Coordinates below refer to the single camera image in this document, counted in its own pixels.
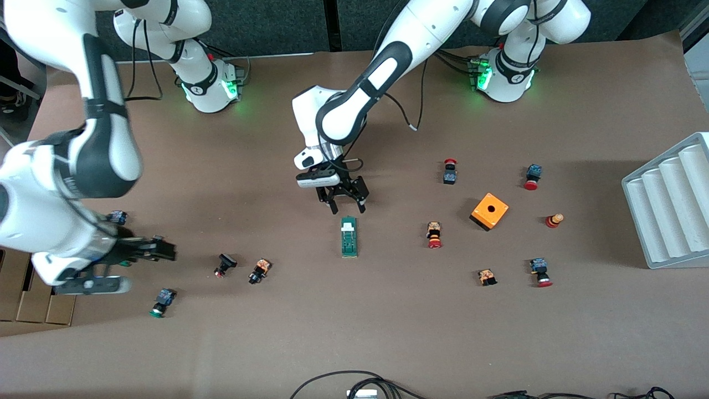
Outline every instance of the table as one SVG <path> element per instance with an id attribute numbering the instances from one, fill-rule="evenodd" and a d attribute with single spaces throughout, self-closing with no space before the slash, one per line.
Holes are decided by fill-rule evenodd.
<path id="1" fill-rule="evenodd" d="M 466 48 L 474 54 L 483 48 Z M 80 297 L 74 326 L 0 340 L 0 392 L 17 398 L 287 398 L 306 379 L 358 368 L 429 398 L 483 398 L 527 389 L 605 397 L 661 385 L 707 394 L 709 269 L 648 270 L 620 180 L 709 114 L 684 67 L 676 33 L 641 41 L 549 46 L 530 91 L 497 104 L 431 60 L 425 113 L 407 129 L 384 99 L 352 155 L 371 195 L 367 212 L 337 216 L 297 188 L 303 148 L 291 98 L 312 84 L 347 87 L 369 53 L 253 60 L 244 101 L 203 115 L 171 87 L 130 116 L 145 174 L 121 199 L 139 234 L 178 245 L 174 263 L 138 263 L 125 295 Z M 130 69 L 121 68 L 124 84 Z M 415 118 L 420 68 L 391 90 Z M 33 138 L 78 126 L 82 105 L 64 76 L 50 85 Z M 151 94 L 139 65 L 136 95 Z M 458 160 L 443 185 L 442 162 Z M 531 163 L 536 192 L 521 188 Z M 470 211 L 492 192 L 509 206 L 482 231 Z M 548 229 L 543 218 L 566 220 Z M 340 257 L 340 217 L 357 217 L 359 258 Z M 425 227 L 442 223 L 443 248 Z M 218 254 L 228 277 L 211 275 Z M 549 261 L 536 288 L 528 260 Z M 256 261 L 273 263 L 249 285 Z M 481 287 L 492 268 L 499 284 Z M 147 312 L 161 288 L 166 319 Z M 341 398 L 358 378 L 321 381 L 304 398 Z"/>

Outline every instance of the black cable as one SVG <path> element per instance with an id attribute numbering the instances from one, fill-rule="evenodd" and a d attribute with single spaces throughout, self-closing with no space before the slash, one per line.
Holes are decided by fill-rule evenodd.
<path id="1" fill-rule="evenodd" d="M 389 20 L 391 17 L 394 15 L 394 12 L 401 6 L 403 3 L 403 0 L 399 0 L 396 5 L 391 9 L 391 12 L 389 13 L 389 16 L 386 17 L 386 20 L 384 20 L 384 24 L 382 24 L 381 29 L 379 29 L 379 35 L 376 36 L 376 41 L 374 41 L 374 49 L 372 50 L 372 59 L 374 59 L 374 55 L 376 54 L 376 51 L 379 49 L 379 39 L 381 39 L 381 34 L 384 32 L 384 29 L 386 28 L 386 24 L 389 23 Z"/>
<path id="2" fill-rule="evenodd" d="M 377 378 L 381 378 L 379 375 L 372 373 L 371 371 L 361 371 L 361 370 L 342 370 L 342 371 L 333 371 L 332 373 L 326 373 L 326 374 L 321 374 L 317 377 L 312 377 L 311 379 L 307 380 L 306 382 L 302 383 L 301 386 L 296 389 L 295 392 L 293 392 L 293 395 L 291 395 L 290 399 L 293 399 L 298 395 L 298 392 L 300 392 L 303 388 L 305 388 L 309 383 L 312 383 L 314 381 L 320 380 L 322 378 L 330 377 L 330 376 L 337 376 L 340 374 L 364 374 L 367 376 L 373 376 Z"/>
<path id="3" fill-rule="evenodd" d="M 577 395 L 575 393 L 548 393 L 542 396 L 540 399 L 552 399 L 552 398 L 575 398 L 575 399 L 595 399 L 589 396 Z"/>
<path id="4" fill-rule="evenodd" d="M 650 388 L 650 390 L 647 391 L 647 393 L 644 395 L 628 396 L 628 395 L 625 395 L 624 393 L 619 393 L 619 392 L 611 393 L 611 395 L 613 396 L 613 399 L 618 399 L 618 398 L 623 398 L 623 399 L 656 399 L 655 398 L 656 392 L 664 393 L 665 395 L 667 395 L 667 397 L 669 399 L 674 399 L 674 396 L 672 396 L 671 393 L 667 392 L 663 388 L 660 388 L 659 386 L 654 386 L 654 387 Z"/>
<path id="5" fill-rule="evenodd" d="M 416 126 L 412 125 L 411 122 L 408 120 L 408 115 L 406 115 L 406 110 L 403 108 L 401 103 L 391 94 L 389 94 L 387 92 L 384 93 L 384 96 L 388 97 L 391 101 L 394 102 L 394 104 L 396 104 L 396 106 L 399 107 L 399 109 L 401 110 L 401 114 L 403 115 L 403 120 L 406 122 L 408 127 L 410 127 L 411 130 L 413 130 L 413 131 L 418 131 L 418 128 L 421 127 L 421 119 L 423 119 L 423 83 L 424 83 L 424 79 L 426 77 L 426 67 L 427 66 L 428 66 L 428 60 L 426 60 L 423 63 L 423 70 L 421 71 L 421 100 L 420 100 L 420 106 L 419 106 L 419 110 L 418 110 L 418 123 L 416 124 Z"/>
<path id="6" fill-rule="evenodd" d="M 126 97 L 130 97 L 130 95 L 133 93 L 133 89 L 135 88 L 135 33 L 138 32 L 139 25 L 140 25 L 140 23 L 136 23 L 133 26 L 133 44 L 131 45 L 133 48 L 133 52 L 131 53 L 131 60 L 130 60 L 130 62 L 133 64 L 133 78 L 131 79 L 130 89 L 128 89 L 128 95 Z"/>
<path id="7" fill-rule="evenodd" d="M 438 55 L 442 55 L 443 57 L 448 58 L 451 61 L 456 61 L 456 62 L 460 62 L 460 63 L 464 63 L 464 64 L 467 64 L 468 62 L 470 62 L 470 58 L 462 57 L 458 54 L 449 53 L 446 50 L 437 50 L 436 53 Z"/>
<path id="8" fill-rule="evenodd" d="M 366 126 L 366 124 L 362 126 L 362 128 L 359 130 L 359 133 L 357 134 L 357 137 L 355 137 L 352 144 L 350 144 L 350 149 L 352 149 L 352 146 L 357 142 L 357 139 L 359 138 L 359 136 L 362 135 L 362 131 L 364 130 L 364 126 Z M 320 152 L 323 153 L 323 157 L 325 158 L 326 161 L 328 161 L 330 163 L 330 165 L 333 168 L 339 169 L 339 170 L 346 172 L 346 173 L 359 172 L 362 168 L 364 168 L 364 161 L 359 158 L 354 159 L 354 160 L 359 161 L 359 166 L 356 167 L 355 169 L 343 168 L 342 166 L 339 166 L 338 164 L 336 164 L 333 160 L 330 159 L 330 156 L 328 156 L 327 151 L 325 151 L 325 149 L 323 147 L 323 144 L 324 144 L 323 137 L 320 136 L 319 132 L 318 132 L 318 144 L 320 144 Z M 348 149 L 347 152 L 342 156 L 342 160 L 345 160 L 345 156 L 347 156 L 347 154 L 350 153 L 350 149 Z"/>
<path id="9" fill-rule="evenodd" d="M 421 71 L 421 103 L 418 107 L 418 122 L 416 123 L 416 130 L 421 127 L 421 119 L 423 119 L 423 80 L 426 78 L 426 67 L 428 66 L 428 59 L 423 63 L 423 70 Z"/>
<path id="10" fill-rule="evenodd" d="M 534 20 L 537 20 L 537 0 L 534 0 Z M 532 48 L 530 49 L 530 54 L 527 56 L 527 65 L 530 64 L 530 61 L 532 59 L 532 53 L 534 52 L 535 47 L 537 47 L 537 41 L 539 40 L 539 25 L 537 26 L 537 35 L 535 36 L 534 39 L 534 44 L 532 45 Z"/>
<path id="11" fill-rule="evenodd" d="M 157 91 L 160 93 L 158 97 L 149 97 L 149 96 L 139 96 L 139 97 L 131 97 L 130 95 L 133 93 L 133 89 L 135 88 L 135 32 L 138 29 L 139 23 L 135 24 L 133 27 L 133 81 L 130 83 L 130 89 L 128 90 L 128 95 L 126 96 L 127 98 L 125 99 L 126 102 L 129 101 L 137 101 L 137 100 L 153 100 L 153 101 L 159 101 L 162 99 L 162 87 L 160 86 L 160 81 L 157 79 L 157 74 L 155 73 L 155 64 L 152 61 L 152 53 L 150 52 L 150 41 L 147 39 L 147 21 L 143 21 L 143 37 L 145 38 L 145 47 L 147 51 L 147 59 L 150 62 L 150 70 L 152 71 L 152 78 L 155 81 L 155 84 L 157 85 Z"/>
<path id="12" fill-rule="evenodd" d="M 436 57 L 436 58 L 438 58 L 441 62 L 443 62 L 444 64 L 446 64 L 448 67 L 450 67 L 450 68 L 453 69 L 454 71 L 460 72 L 460 73 L 463 73 L 463 74 L 466 74 L 466 75 L 470 76 L 470 72 L 458 68 L 457 66 L 451 64 L 450 62 L 448 62 L 445 58 L 441 57 L 440 55 L 438 55 L 438 54 L 436 54 L 436 53 L 433 53 L 433 56 Z"/>

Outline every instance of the dark wall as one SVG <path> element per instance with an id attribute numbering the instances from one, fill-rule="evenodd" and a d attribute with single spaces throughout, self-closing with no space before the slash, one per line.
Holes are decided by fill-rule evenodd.
<path id="1" fill-rule="evenodd" d="M 327 51 L 323 0 L 206 0 L 212 29 L 200 36 L 236 55 Z M 113 13 L 99 13 L 99 34 L 117 60 L 130 60 L 128 47 L 113 29 Z M 137 59 L 146 60 L 145 52 Z"/>
<path id="2" fill-rule="evenodd" d="M 648 0 L 635 19 L 620 35 L 620 39 L 634 40 L 649 38 L 667 31 L 673 31 L 706 0 Z"/>
<path id="3" fill-rule="evenodd" d="M 591 24 L 578 40 L 598 42 L 615 40 L 642 8 L 646 0 L 584 0 L 591 10 Z M 340 14 L 342 49 L 371 50 L 377 33 L 398 0 L 337 0 Z M 495 41 L 472 22 L 463 22 L 445 43 L 446 48 L 465 45 L 491 45 Z"/>
<path id="4" fill-rule="evenodd" d="M 201 36 L 236 55 L 276 55 L 328 51 L 324 1 L 206 0 L 212 29 Z M 591 24 L 580 42 L 646 38 L 676 29 L 702 0 L 585 0 Z M 377 33 L 398 0 L 336 0 L 342 49 L 371 50 Z M 130 48 L 113 31 L 111 13 L 100 13 L 99 32 L 117 60 L 129 60 Z M 495 41 L 466 21 L 446 48 L 491 45 Z M 146 59 L 138 51 L 138 59 Z"/>

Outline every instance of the cardboard box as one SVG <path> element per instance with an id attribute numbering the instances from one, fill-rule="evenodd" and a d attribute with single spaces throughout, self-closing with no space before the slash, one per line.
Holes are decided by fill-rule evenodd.
<path id="1" fill-rule="evenodd" d="M 30 262 L 30 254 L 0 247 L 0 337 L 65 328 L 73 295 L 54 295 Z"/>

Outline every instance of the cable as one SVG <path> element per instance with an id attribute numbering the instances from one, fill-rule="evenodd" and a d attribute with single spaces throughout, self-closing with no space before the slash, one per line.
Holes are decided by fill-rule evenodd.
<path id="1" fill-rule="evenodd" d="M 427 399 L 421 395 L 417 395 L 410 390 L 400 386 L 397 383 L 394 383 L 392 381 L 386 380 L 385 378 L 382 378 L 381 376 L 376 375 L 375 373 L 372 373 L 370 371 L 358 371 L 358 370 L 344 370 L 344 371 L 334 371 L 332 373 L 327 373 L 327 374 L 322 374 L 320 376 L 311 378 L 307 380 L 306 382 L 302 383 L 298 389 L 293 392 L 293 395 L 291 395 L 290 399 L 294 399 L 298 393 L 305 388 L 309 383 L 312 383 L 313 381 L 317 381 L 322 378 L 330 377 L 330 376 L 336 376 L 340 374 L 364 374 L 367 376 L 372 376 L 373 378 L 367 378 L 366 380 L 362 380 L 352 386 L 350 389 L 350 394 L 347 396 L 347 399 L 355 399 L 355 396 L 357 392 L 361 389 L 363 389 L 367 385 L 376 385 L 383 393 L 385 398 L 389 398 L 389 395 L 391 394 L 392 399 L 401 399 L 401 392 L 404 392 L 410 396 L 413 396 L 416 399 Z"/>
<path id="2" fill-rule="evenodd" d="M 131 97 L 130 95 L 133 93 L 133 89 L 135 89 L 135 33 L 138 30 L 138 25 L 140 23 L 135 24 L 133 26 L 133 56 L 132 56 L 132 64 L 133 64 L 133 78 L 132 82 L 130 83 L 130 89 L 128 90 L 128 95 L 125 96 L 125 101 L 137 101 L 137 100 L 154 100 L 154 101 L 159 101 L 162 99 L 162 87 L 160 86 L 160 81 L 157 79 L 157 74 L 155 73 L 155 64 L 152 61 L 152 53 L 150 52 L 150 41 L 147 38 L 147 21 L 143 20 L 143 37 L 145 37 L 145 47 L 147 51 L 147 59 L 150 61 L 150 70 L 152 71 L 152 78 L 155 81 L 155 84 L 157 85 L 157 91 L 160 93 L 158 97 L 149 97 L 149 96 L 139 96 L 139 97 Z"/>
<path id="3" fill-rule="evenodd" d="M 437 53 L 433 53 L 433 56 L 436 57 L 436 58 L 438 58 L 441 62 L 443 62 L 444 64 L 446 64 L 448 67 L 450 67 L 450 68 L 453 69 L 454 71 L 460 72 L 460 73 L 463 73 L 463 74 L 466 74 L 466 75 L 470 76 L 470 72 L 468 72 L 468 71 L 466 71 L 466 70 L 462 70 L 462 69 L 458 68 L 457 66 L 451 64 L 450 62 L 446 61 L 445 58 L 441 57 L 441 56 L 438 55 Z"/>
<path id="4" fill-rule="evenodd" d="M 379 42 L 379 39 L 381 39 L 381 34 L 384 32 L 384 28 L 386 28 L 386 24 L 389 23 L 389 20 L 394 15 L 394 12 L 399 8 L 399 6 L 402 3 L 403 3 L 403 0 L 399 0 L 396 3 L 396 5 L 391 9 L 389 16 L 387 16 L 386 20 L 384 20 L 384 24 L 382 24 L 381 29 L 379 29 L 379 35 L 376 36 L 376 41 L 374 42 L 374 49 L 372 50 L 372 59 L 374 59 L 374 55 L 376 54 L 376 51 L 379 49 L 379 45 L 381 44 Z"/>
<path id="5" fill-rule="evenodd" d="M 534 20 L 537 20 L 537 0 L 534 0 Z M 534 44 L 532 45 L 532 48 L 530 49 L 530 54 L 527 56 L 527 65 L 530 64 L 530 61 L 532 59 L 532 53 L 534 52 L 535 47 L 537 47 L 537 41 L 539 40 L 539 25 L 535 25 L 537 27 L 537 35 L 535 36 L 534 39 Z"/>
<path id="6" fill-rule="evenodd" d="M 470 59 L 471 59 L 471 58 L 462 57 L 458 54 L 449 53 L 446 50 L 437 50 L 436 53 L 438 53 L 438 55 L 442 55 L 443 57 L 448 58 L 451 61 L 457 61 L 457 62 L 465 63 L 465 64 L 470 62 Z"/>
<path id="7" fill-rule="evenodd" d="M 202 44 L 203 46 L 207 47 L 209 50 L 212 50 L 212 51 L 215 51 L 215 52 L 219 53 L 219 54 L 222 55 L 223 57 L 238 58 L 236 55 L 234 55 L 234 54 L 232 54 L 232 53 L 229 53 L 229 52 L 226 51 L 226 50 L 222 50 L 222 49 L 220 49 L 219 47 L 206 44 L 206 43 L 204 43 L 204 42 L 201 41 L 201 40 L 198 40 L 198 42 L 199 42 L 200 44 Z M 246 72 L 244 72 L 244 79 L 242 80 L 242 84 L 243 84 L 243 85 L 246 85 L 247 81 L 249 80 L 249 76 L 251 75 L 251 58 L 250 58 L 248 55 L 246 56 L 246 63 L 247 63 Z"/>
<path id="8" fill-rule="evenodd" d="M 365 375 L 367 375 L 367 376 L 373 376 L 373 377 L 381 378 L 380 376 L 378 376 L 378 375 L 376 375 L 375 373 L 372 373 L 372 372 L 370 372 L 370 371 L 360 371 L 360 370 L 333 371 L 332 373 L 326 373 L 326 374 L 319 375 L 319 376 L 317 376 L 317 377 L 313 377 L 313 378 L 307 380 L 306 382 L 302 383 L 301 386 L 299 386 L 298 389 L 296 389 L 296 391 L 293 392 L 293 395 L 291 395 L 291 397 L 290 397 L 289 399 L 295 398 L 296 395 L 298 395 L 298 392 L 300 392 L 303 388 L 305 388 L 309 383 L 312 383 L 312 382 L 314 382 L 314 381 L 320 380 L 320 379 L 325 378 L 325 377 L 337 376 L 337 375 L 340 375 L 340 374 L 365 374 Z"/>
<path id="9" fill-rule="evenodd" d="M 423 70 L 421 71 L 421 100 L 420 100 L 420 106 L 419 106 L 419 110 L 418 110 L 418 123 L 416 124 L 416 126 L 412 125 L 411 122 L 408 120 L 408 115 L 406 115 L 406 110 L 403 108 L 401 103 L 396 98 L 394 98 L 394 96 L 392 96 L 391 94 L 384 92 L 384 96 L 388 97 L 391 101 L 394 102 L 394 104 L 396 104 L 399 107 L 399 109 L 401 110 L 401 114 L 403 115 L 403 120 L 406 122 L 408 127 L 411 128 L 411 130 L 413 130 L 413 131 L 418 131 L 418 128 L 421 126 L 421 119 L 423 118 L 423 83 L 424 83 L 424 79 L 426 76 L 426 67 L 427 66 L 428 66 L 428 60 L 424 61 Z"/>
<path id="10" fill-rule="evenodd" d="M 611 395 L 613 396 L 613 399 L 618 399 L 618 398 L 622 398 L 622 399 L 657 399 L 657 398 L 655 398 L 656 392 L 664 393 L 665 395 L 667 395 L 667 397 L 669 399 L 674 399 L 674 396 L 672 396 L 671 393 L 667 392 L 663 388 L 660 388 L 659 386 L 654 386 L 654 387 L 650 388 L 650 390 L 647 391 L 647 393 L 644 395 L 628 396 L 628 395 L 625 395 L 625 394 L 619 393 L 619 392 L 611 393 Z"/>
<path id="11" fill-rule="evenodd" d="M 347 154 L 350 153 L 350 150 L 352 149 L 352 146 L 357 142 L 357 139 L 359 138 L 359 136 L 362 135 L 362 131 L 364 130 L 364 127 L 365 127 L 366 125 L 367 125 L 366 123 L 365 123 L 364 125 L 362 125 L 362 128 L 359 130 L 359 133 L 357 134 L 357 137 L 355 137 L 354 140 L 353 140 L 353 142 L 352 142 L 352 144 L 350 144 L 350 148 L 349 148 L 349 149 L 347 150 L 347 152 L 342 156 L 342 160 L 344 160 L 345 156 L 347 156 Z M 341 171 L 343 171 L 343 172 L 346 172 L 346 173 L 354 173 L 354 172 L 359 172 L 359 171 L 364 167 L 364 161 L 361 160 L 361 159 L 359 159 L 359 158 L 355 158 L 355 159 L 354 159 L 354 160 L 358 160 L 358 161 L 359 161 L 359 166 L 356 167 L 355 169 L 347 169 L 347 168 L 343 168 L 342 166 L 337 165 L 333 160 L 330 159 L 330 157 L 328 156 L 328 153 L 327 153 L 326 151 L 324 151 L 324 149 L 323 149 L 323 144 L 324 144 L 324 143 L 323 143 L 323 137 L 320 135 L 319 132 L 318 132 L 318 144 L 320 145 L 320 152 L 323 153 L 323 157 L 324 157 L 324 158 L 330 163 L 330 165 L 333 166 L 335 169 L 339 169 L 339 170 L 341 170 Z"/>

